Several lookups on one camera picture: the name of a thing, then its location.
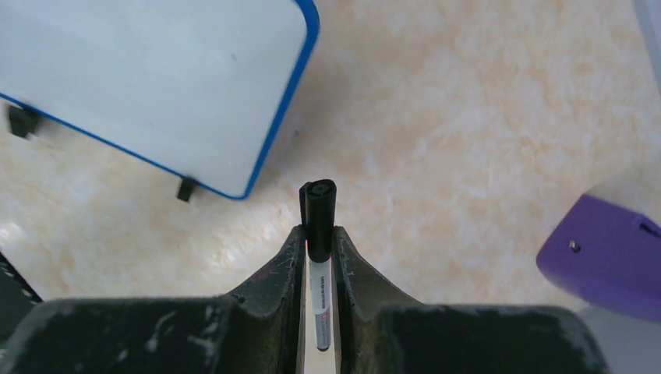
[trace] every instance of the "pen clip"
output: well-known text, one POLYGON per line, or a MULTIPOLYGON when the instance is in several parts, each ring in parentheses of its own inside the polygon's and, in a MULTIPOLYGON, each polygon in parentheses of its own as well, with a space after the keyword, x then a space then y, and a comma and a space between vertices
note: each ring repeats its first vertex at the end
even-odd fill
POLYGON ((306 189, 308 188, 309 185, 311 185, 312 182, 306 182, 300 189, 299 189, 299 206, 301 207, 301 225, 303 226, 303 231, 306 229, 306 189))

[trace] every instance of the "black feet of bin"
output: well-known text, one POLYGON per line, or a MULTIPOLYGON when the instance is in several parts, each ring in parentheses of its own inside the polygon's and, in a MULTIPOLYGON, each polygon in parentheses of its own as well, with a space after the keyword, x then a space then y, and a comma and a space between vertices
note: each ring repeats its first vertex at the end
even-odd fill
POLYGON ((28 134, 34 134, 41 119, 41 116, 30 108, 19 108, 12 105, 7 107, 9 131, 15 136, 27 138, 28 134))
POLYGON ((195 191, 197 185, 198 182, 195 178, 182 178, 182 182, 179 185, 179 191, 177 192, 177 199, 180 199, 186 203, 189 202, 190 196, 193 194, 193 191, 195 191))

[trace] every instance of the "beige marble floor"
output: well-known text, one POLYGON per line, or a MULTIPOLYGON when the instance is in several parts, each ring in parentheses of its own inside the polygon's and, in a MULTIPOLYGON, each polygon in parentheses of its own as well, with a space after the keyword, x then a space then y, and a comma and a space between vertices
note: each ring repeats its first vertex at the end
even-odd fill
MULTIPOLYGON (((181 203, 177 178, 61 126, 0 132, 0 247, 41 295, 227 291, 316 178, 338 184, 363 255, 424 302, 580 309, 534 262, 580 194, 661 219, 661 167, 638 168, 661 152, 661 101, 628 0, 317 6, 318 47, 245 202, 181 203)), ((332 372, 308 351, 309 372, 332 372)))

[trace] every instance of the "screw hole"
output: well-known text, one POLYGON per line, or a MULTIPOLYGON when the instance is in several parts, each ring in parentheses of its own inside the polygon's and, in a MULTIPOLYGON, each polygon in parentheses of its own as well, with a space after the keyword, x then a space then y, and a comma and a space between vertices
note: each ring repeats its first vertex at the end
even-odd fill
POLYGON ((569 242, 569 248, 573 253, 579 253, 581 251, 581 246, 576 244, 573 240, 569 242))

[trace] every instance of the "black plastic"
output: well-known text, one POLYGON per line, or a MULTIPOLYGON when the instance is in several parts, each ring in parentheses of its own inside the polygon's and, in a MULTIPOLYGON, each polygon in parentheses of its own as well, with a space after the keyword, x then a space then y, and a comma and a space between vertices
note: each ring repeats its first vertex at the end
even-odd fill
POLYGON ((331 240, 335 222, 335 198, 338 189, 330 179, 306 183, 302 210, 308 240, 308 257, 325 263, 331 257, 331 240))
POLYGON ((40 302, 37 292, 0 253, 0 349, 20 320, 40 302))
POLYGON ((42 117, 30 108, 7 106, 7 121, 9 131, 18 137, 27 138, 29 134, 37 131, 42 117))
POLYGON ((549 306, 425 305, 333 235, 337 372, 607 374, 592 334, 549 306))
POLYGON ((305 279, 298 226, 225 295, 45 302, 9 339, 0 373, 302 372, 305 279))
POLYGON ((192 177, 182 178, 179 184, 179 191, 177 191, 177 199, 184 202, 189 202, 190 196, 195 192, 195 188, 199 185, 198 181, 192 177))

